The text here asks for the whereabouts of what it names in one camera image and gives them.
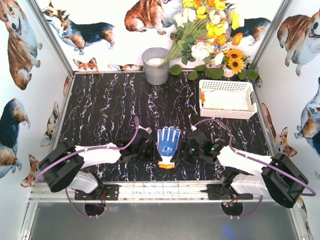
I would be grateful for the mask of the yellow coated glove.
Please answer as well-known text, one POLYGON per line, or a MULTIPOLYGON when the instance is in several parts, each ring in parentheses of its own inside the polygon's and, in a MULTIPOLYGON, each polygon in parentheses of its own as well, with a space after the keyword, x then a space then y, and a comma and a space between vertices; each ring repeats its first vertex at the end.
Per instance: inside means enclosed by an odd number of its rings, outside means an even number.
POLYGON ((230 90, 203 91, 201 93, 201 104, 205 109, 248 110, 245 97, 239 92, 230 90))

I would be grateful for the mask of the white glove orange cuff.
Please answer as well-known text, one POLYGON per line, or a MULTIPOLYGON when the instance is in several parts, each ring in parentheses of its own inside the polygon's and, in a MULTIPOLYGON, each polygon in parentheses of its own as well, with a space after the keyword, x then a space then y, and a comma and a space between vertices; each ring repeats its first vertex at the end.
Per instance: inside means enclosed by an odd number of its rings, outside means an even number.
POLYGON ((165 163, 165 162, 159 161, 157 164, 160 168, 163 168, 163 169, 174 169, 175 168, 174 162, 165 163))

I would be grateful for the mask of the blue dotted glove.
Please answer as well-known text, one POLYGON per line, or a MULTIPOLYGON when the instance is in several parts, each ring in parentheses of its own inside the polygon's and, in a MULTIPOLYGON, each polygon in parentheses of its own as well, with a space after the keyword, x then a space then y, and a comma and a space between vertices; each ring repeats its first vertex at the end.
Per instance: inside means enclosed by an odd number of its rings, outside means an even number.
POLYGON ((157 151, 161 157, 161 164, 172 164, 180 139, 181 130, 174 126, 165 126, 157 130, 157 151))

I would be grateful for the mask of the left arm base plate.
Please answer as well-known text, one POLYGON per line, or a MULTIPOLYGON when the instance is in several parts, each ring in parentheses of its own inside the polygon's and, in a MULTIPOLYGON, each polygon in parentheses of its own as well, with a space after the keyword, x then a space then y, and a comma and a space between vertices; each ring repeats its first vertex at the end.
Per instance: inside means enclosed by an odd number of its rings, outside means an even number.
POLYGON ((117 201, 119 197, 120 186, 118 184, 100 184, 91 193, 85 193, 81 190, 76 190, 74 199, 76 201, 117 201))

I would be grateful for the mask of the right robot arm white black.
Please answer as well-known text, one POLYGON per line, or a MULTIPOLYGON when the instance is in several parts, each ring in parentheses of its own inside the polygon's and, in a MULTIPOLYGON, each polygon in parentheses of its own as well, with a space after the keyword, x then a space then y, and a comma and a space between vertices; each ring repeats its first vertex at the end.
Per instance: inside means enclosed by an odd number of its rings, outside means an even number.
POLYGON ((309 183, 285 154, 268 156, 241 151, 221 140, 210 141, 199 129, 186 136, 183 160, 190 165, 203 160, 223 167, 227 171, 224 175, 227 193, 270 197, 285 208, 296 204, 309 183))

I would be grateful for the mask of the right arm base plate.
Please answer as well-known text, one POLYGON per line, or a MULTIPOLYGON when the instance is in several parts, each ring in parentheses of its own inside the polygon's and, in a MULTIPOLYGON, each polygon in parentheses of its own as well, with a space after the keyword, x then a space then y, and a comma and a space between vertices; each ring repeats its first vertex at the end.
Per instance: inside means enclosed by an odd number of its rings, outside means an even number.
POLYGON ((237 193, 231 186, 222 184, 207 184, 205 192, 209 200, 252 200, 251 193, 237 193))

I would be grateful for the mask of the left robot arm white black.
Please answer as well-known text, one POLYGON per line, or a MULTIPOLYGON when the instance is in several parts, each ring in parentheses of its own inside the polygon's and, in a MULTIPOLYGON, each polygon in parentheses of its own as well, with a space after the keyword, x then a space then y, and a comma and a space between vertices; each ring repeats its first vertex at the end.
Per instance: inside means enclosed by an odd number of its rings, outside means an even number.
POLYGON ((152 138, 152 130, 138 127, 130 137, 105 145, 80 146, 65 140, 38 165, 51 192, 75 187, 85 193, 98 188, 98 180, 82 169, 100 164, 118 164, 129 161, 159 162, 161 157, 152 138))

